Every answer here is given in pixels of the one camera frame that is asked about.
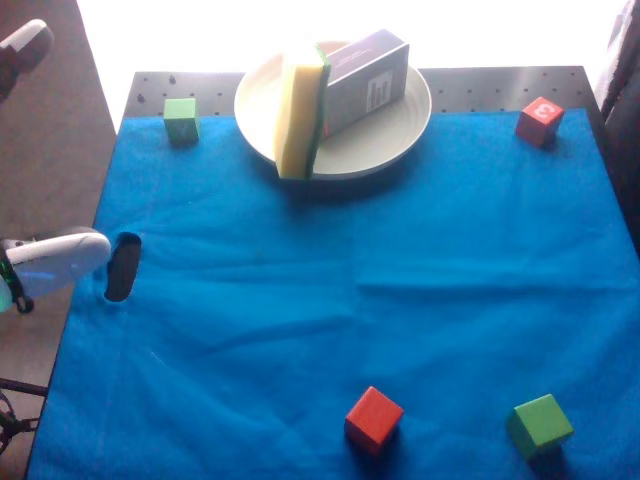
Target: yellow sponge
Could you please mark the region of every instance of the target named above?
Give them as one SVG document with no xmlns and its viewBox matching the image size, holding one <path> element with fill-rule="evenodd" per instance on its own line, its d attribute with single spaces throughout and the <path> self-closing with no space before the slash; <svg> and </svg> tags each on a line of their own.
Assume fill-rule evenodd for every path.
<svg viewBox="0 0 640 480">
<path fill-rule="evenodd" d="M 322 138 L 324 97 L 331 66 L 316 45 L 285 55 L 274 156 L 281 178 L 308 179 Z"/>
</svg>

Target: red cube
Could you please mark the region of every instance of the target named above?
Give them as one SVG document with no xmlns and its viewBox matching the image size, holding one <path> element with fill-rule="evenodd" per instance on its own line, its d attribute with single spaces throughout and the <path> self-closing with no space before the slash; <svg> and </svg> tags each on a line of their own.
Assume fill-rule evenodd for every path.
<svg viewBox="0 0 640 480">
<path fill-rule="evenodd" d="M 347 437 L 377 455 L 398 425 L 404 410 L 373 387 L 369 387 L 344 422 Z"/>
<path fill-rule="evenodd" d="M 536 147 L 548 145 L 555 138 L 563 116 L 562 108 L 538 97 L 520 113 L 516 135 Z"/>
</svg>

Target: number 3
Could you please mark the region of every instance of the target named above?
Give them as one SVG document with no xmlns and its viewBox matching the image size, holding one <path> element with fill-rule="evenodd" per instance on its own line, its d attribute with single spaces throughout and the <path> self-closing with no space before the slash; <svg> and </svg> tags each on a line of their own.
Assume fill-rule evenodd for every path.
<svg viewBox="0 0 640 480">
<path fill-rule="evenodd" d="M 548 113 L 554 113 L 556 111 L 555 108 L 553 108 L 551 105 L 549 105 L 548 103 L 541 103 L 538 108 L 536 108 L 533 113 L 540 117 L 540 118 L 548 118 L 549 115 L 547 115 Z"/>
</svg>

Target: bright white background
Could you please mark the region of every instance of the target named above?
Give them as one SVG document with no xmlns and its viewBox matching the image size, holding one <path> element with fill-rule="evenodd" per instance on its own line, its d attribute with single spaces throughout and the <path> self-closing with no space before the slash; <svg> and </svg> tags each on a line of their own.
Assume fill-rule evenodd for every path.
<svg viewBox="0 0 640 480">
<path fill-rule="evenodd" d="M 583 65 L 595 87 L 623 4 L 78 0 L 116 130 L 136 71 L 243 72 L 301 35 L 355 40 L 387 28 L 411 44 L 416 67 Z"/>
</svg>

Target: white number on red cube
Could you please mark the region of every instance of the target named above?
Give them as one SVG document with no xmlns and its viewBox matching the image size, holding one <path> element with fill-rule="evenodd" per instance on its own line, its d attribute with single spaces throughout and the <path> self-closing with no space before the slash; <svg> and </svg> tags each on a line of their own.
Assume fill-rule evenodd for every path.
<svg viewBox="0 0 640 480">
<path fill-rule="evenodd" d="M 538 97 L 520 113 L 516 135 L 536 147 L 546 146 L 555 138 L 563 115 L 558 105 Z"/>
</svg>

